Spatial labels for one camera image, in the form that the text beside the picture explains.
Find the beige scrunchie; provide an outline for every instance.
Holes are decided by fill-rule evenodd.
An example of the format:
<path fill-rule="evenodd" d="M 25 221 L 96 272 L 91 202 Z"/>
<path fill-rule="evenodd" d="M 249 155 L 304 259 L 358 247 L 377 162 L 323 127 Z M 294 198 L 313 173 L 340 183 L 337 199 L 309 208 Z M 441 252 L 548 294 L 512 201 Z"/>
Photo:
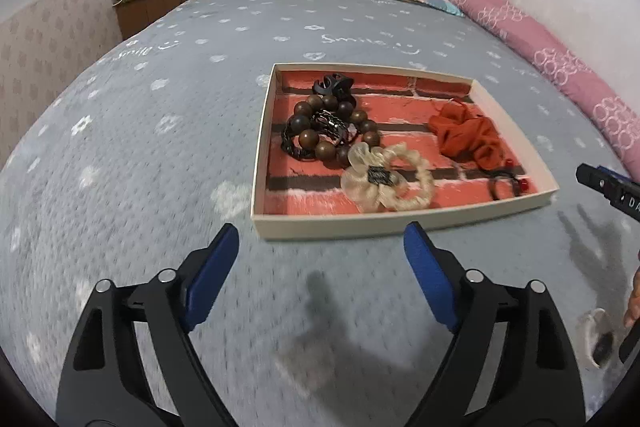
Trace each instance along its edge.
<path fill-rule="evenodd" d="M 400 158 L 413 165 L 416 178 L 420 182 L 420 193 L 404 200 L 409 184 L 402 174 L 391 170 L 394 159 Z M 364 142 L 356 143 L 349 149 L 349 167 L 340 178 L 340 187 L 361 212 L 377 212 L 380 204 L 394 210 L 418 210 L 427 208 L 433 198 L 434 184 L 430 165 L 416 150 L 409 150 L 406 143 L 398 143 L 386 148 L 369 146 Z M 389 185 L 377 185 L 369 182 L 369 167 L 382 167 L 389 172 Z"/>

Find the gray cloth with dots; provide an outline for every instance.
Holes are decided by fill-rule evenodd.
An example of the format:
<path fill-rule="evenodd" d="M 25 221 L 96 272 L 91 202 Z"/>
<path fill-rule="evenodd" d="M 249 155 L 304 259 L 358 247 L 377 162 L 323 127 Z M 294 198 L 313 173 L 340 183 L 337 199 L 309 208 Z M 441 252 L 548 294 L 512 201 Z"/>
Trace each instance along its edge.
<path fill-rule="evenodd" d="M 574 173 L 581 162 L 623 168 L 573 103 L 500 41 L 468 19 L 389 0 L 191 0 L 80 74 L 0 173 L 0 344 L 47 412 L 95 283 L 146 282 L 230 221 L 238 260 L 191 340 L 238 424 L 409 418 L 451 337 L 402 238 L 266 243 L 249 218 L 271 67 L 312 61 L 478 79 L 561 189 L 545 208 L 432 239 L 494 282 L 543 280 L 574 346 L 584 312 L 603 307 L 620 324 L 639 227 Z M 152 392 L 174 410 L 148 330 L 138 331 Z M 621 372 L 582 372 L 589 411 Z M 472 408 L 489 390 L 483 378 Z"/>

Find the wooden nightstand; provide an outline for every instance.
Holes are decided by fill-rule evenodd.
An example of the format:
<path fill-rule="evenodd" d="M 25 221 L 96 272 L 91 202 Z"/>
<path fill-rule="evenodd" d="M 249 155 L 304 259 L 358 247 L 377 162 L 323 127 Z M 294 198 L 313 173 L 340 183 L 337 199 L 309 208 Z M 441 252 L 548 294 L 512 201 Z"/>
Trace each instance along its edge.
<path fill-rule="evenodd" d="M 142 31 L 187 0 L 113 0 L 123 39 Z"/>

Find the silver rivet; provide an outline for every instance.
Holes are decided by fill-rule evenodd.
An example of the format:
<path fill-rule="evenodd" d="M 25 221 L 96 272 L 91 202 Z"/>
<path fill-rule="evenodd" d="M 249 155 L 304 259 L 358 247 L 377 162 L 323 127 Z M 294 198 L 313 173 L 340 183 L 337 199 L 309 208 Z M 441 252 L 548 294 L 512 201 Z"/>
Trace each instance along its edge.
<path fill-rule="evenodd" d="M 111 281 L 109 279 L 102 279 L 102 280 L 98 281 L 98 283 L 95 285 L 95 290 L 98 293 L 104 293 L 109 288 L 111 288 Z"/>
<path fill-rule="evenodd" d="M 160 282 L 171 282 L 175 279 L 175 270 L 171 268 L 167 268 L 166 270 L 162 270 L 158 274 L 158 280 Z"/>
<path fill-rule="evenodd" d="M 531 286 L 531 289 L 535 293 L 544 293 L 546 291 L 545 283 L 543 283 L 542 281 L 531 281 L 529 283 L 529 286 Z"/>
<path fill-rule="evenodd" d="M 484 274 L 480 270 L 468 270 L 466 272 L 466 278 L 470 282 L 482 282 L 484 280 Z"/>

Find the orange-red fabric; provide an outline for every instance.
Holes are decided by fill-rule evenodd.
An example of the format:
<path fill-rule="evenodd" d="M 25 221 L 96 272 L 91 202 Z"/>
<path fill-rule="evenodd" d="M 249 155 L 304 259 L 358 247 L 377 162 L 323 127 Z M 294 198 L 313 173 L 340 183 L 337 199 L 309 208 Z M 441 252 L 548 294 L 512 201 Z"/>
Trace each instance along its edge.
<path fill-rule="evenodd" d="M 458 158 L 468 153 L 486 171 L 502 166 L 504 152 L 494 123 L 486 116 L 471 115 L 462 100 L 446 103 L 439 115 L 429 119 L 429 127 L 438 137 L 443 156 Z"/>

